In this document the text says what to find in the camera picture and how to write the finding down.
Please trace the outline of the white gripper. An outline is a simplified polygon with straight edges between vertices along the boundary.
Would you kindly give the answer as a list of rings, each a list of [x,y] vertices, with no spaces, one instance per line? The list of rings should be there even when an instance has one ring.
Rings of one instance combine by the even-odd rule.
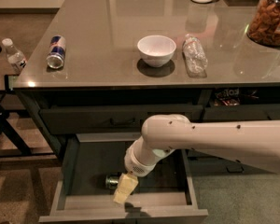
[[[135,140],[126,150],[124,165],[128,174],[120,176],[113,201],[124,204],[138,185],[138,177],[148,175],[160,160],[165,159],[173,152],[174,150],[170,148],[150,147],[142,137]]]

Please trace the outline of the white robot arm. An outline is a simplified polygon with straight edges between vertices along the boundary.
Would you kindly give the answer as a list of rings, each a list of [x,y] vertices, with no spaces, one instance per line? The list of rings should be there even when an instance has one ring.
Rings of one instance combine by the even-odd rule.
[[[194,123],[183,115],[152,116],[126,150],[127,172],[119,178],[113,201],[125,203],[138,179],[177,149],[194,149],[280,174],[280,120]]]

